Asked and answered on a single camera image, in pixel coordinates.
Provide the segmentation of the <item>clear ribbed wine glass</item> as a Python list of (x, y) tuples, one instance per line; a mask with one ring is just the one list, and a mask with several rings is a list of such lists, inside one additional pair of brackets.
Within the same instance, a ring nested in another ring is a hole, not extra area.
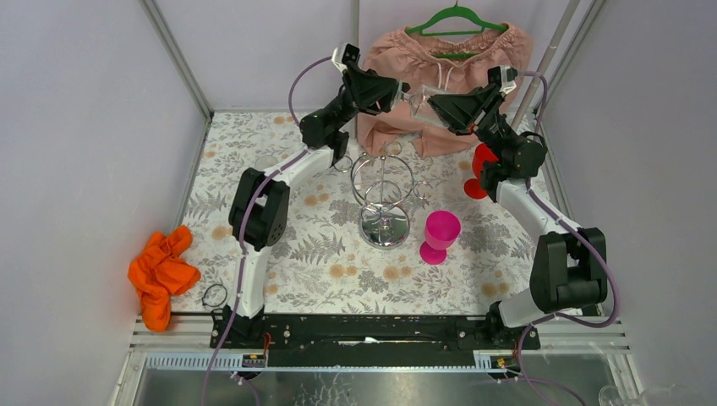
[(446, 94), (446, 91), (427, 85), (421, 85), (416, 91), (402, 91), (400, 93), (401, 100), (408, 104), (411, 118), (436, 128), (446, 129), (446, 124), (429, 104), (429, 99), (432, 96), (442, 94)]

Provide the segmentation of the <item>red plastic wine glass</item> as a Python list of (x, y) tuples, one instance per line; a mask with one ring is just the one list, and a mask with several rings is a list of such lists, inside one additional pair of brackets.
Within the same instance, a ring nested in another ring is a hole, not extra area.
[(485, 144), (479, 144), (474, 151), (471, 164), (473, 177), (468, 179), (463, 185), (464, 193), (472, 199), (480, 200), (488, 195), (481, 186), (480, 180), (483, 165), (486, 162), (498, 162), (498, 158), (488, 146)]

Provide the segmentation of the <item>pink plastic wine glass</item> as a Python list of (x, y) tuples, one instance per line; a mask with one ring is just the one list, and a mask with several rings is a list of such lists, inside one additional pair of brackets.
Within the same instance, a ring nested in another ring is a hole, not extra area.
[(421, 259), (430, 265), (439, 265), (447, 258), (447, 249), (462, 231), (459, 218), (451, 211), (433, 211), (425, 221), (424, 242), (419, 248)]

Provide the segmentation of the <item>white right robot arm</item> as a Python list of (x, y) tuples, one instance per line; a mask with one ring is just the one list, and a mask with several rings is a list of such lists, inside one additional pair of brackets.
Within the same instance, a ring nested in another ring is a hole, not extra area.
[(579, 226), (538, 196), (532, 180), (545, 162), (545, 139), (532, 131), (516, 133), (499, 111), (503, 100), (498, 85), (462, 95), (441, 91), (426, 100), (450, 132), (476, 136), (495, 156), (482, 164), (480, 187), (535, 242), (528, 287), (491, 307), (484, 334), (496, 348), (513, 343), (520, 326), (604, 302), (609, 282), (605, 236)]

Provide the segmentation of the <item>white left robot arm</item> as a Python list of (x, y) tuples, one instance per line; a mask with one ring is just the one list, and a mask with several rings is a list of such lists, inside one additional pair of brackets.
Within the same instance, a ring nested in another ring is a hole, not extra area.
[(303, 148), (264, 171), (246, 169), (228, 214), (240, 250), (230, 337), (241, 347), (255, 346), (262, 336), (256, 317), (265, 305), (264, 281), (272, 247), (287, 228), (293, 187), (341, 161), (348, 148), (344, 126), (358, 114), (390, 112), (410, 85), (357, 63), (339, 66), (342, 84), (323, 108), (298, 121)]

